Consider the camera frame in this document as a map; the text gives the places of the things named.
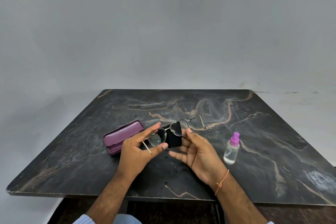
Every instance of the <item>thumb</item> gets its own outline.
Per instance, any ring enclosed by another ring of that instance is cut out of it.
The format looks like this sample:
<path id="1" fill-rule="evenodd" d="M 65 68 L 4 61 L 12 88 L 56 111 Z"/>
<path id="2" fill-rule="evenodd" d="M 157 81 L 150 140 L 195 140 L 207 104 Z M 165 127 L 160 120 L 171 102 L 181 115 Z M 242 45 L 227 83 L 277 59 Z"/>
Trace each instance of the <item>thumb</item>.
<path id="1" fill-rule="evenodd" d="M 168 148 L 167 143 L 162 143 L 156 147 L 151 148 L 150 151 L 152 152 L 153 155 L 150 156 L 150 159 L 154 158 L 155 156 L 157 156 L 159 153 L 163 152 L 167 148 Z"/>
<path id="2" fill-rule="evenodd" d="M 197 134 L 191 131 L 190 128 L 187 128 L 187 136 L 189 140 L 197 147 L 202 148 L 204 145 L 204 141 L 202 138 L 200 138 Z"/>

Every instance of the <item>black marble table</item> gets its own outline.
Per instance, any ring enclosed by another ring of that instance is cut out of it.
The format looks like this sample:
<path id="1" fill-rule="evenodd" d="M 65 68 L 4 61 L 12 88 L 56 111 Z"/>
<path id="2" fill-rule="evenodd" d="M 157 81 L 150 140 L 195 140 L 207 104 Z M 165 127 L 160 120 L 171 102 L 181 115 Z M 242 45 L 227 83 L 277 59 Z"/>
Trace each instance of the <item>black marble table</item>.
<path id="1" fill-rule="evenodd" d="M 336 169 L 249 90 L 104 90 L 7 187 L 11 195 L 99 195 L 114 175 L 102 136 L 134 120 L 145 127 L 201 115 L 193 125 L 223 158 L 234 131 L 236 163 L 227 166 L 254 203 L 336 205 Z M 129 200 L 214 201 L 187 165 L 165 151 L 134 180 Z"/>

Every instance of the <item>finger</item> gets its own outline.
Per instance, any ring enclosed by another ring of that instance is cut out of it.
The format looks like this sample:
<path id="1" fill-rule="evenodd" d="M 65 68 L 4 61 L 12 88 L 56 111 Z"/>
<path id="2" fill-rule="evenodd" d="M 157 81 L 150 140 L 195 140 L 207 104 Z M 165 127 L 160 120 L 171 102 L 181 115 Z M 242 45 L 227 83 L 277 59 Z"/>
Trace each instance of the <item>finger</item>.
<path id="1" fill-rule="evenodd" d="M 186 147 L 186 146 L 180 146 L 179 148 L 178 148 L 180 151 L 182 151 L 182 152 L 188 152 L 188 147 Z"/>
<path id="2" fill-rule="evenodd" d="M 168 144 L 167 143 L 162 143 L 162 144 L 159 144 L 158 146 L 150 149 L 150 151 L 152 152 L 152 155 L 149 155 L 147 150 L 145 150 L 145 152 L 147 152 L 146 154 L 149 156 L 150 159 L 152 159 L 152 158 L 156 157 L 159 153 L 163 152 L 167 148 L 168 148 Z"/>
<path id="3" fill-rule="evenodd" d="M 137 136 L 134 137 L 134 140 L 136 143 L 141 143 L 146 139 L 146 137 L 152 133 L 153 131 L 157 130 L 161 125 L 161 122 L 158 122 L 157 124 L 147 128 L 146 130 L 139 133 Z"/>
<path id="4" fill-rule="evenodd" d="M 187 155 L 186 154 L 178 153 L 178 152 L 175 152 L 175 151 L 169 151 L 169 155 L 171 157 L 176 158 L 176 159 L 182 161 L 183 163 L 187 164 Z"/>
<path id="5" fill-rule="evenodd" d="M 197 148 L 202 148 L 202 146 L 204 146 L 204 140 L 199 137 L 197 134 L 195 134 L 194 132 L 191 131 L 190 128 L 187 128 L 187 136 L 188 139 L 197 147 Z"/>
<path id="6" fill-rule="evenodd" d="M 182 137 L 182 146 L 189 147 L 191 145 L 191 141 Z"/>

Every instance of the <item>right hand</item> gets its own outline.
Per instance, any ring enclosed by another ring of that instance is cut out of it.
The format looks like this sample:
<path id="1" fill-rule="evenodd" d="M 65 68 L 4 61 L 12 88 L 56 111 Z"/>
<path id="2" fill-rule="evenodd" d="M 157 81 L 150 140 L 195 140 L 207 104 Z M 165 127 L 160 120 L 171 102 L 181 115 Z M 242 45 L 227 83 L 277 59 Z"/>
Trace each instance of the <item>right hand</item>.
<path id="1" fill-rule="evenodd" d="M 188 128 L 179 149 L 186 154 L 169 151 L 169 155 L 186 163 L 202 182 L 216 191 L 227 169 L 209 141 Z"/>

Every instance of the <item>left hand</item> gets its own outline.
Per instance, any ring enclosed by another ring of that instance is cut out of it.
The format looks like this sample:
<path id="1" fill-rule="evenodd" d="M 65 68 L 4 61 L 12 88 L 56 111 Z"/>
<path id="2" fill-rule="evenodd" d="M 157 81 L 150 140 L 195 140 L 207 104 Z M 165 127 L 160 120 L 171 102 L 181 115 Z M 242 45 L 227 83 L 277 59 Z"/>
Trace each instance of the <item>left hand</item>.
<path id="1" fill-rule="evenodd" d="M 167 143 L 162 143 L 156 147 L 151 148 L 153 155 L 148 150 L 139 149 L 141 143 L 145 138 L 157 130 L 161 123 L 157 123 L 145 131 L 138 133 L 123 142 L 121 148 L 120 162 L 117 172 L 126 176 L 126 178 L 133 181 L 136 176 L 145 168 L 146 164 L 163 150 L 168 148 Z"/>

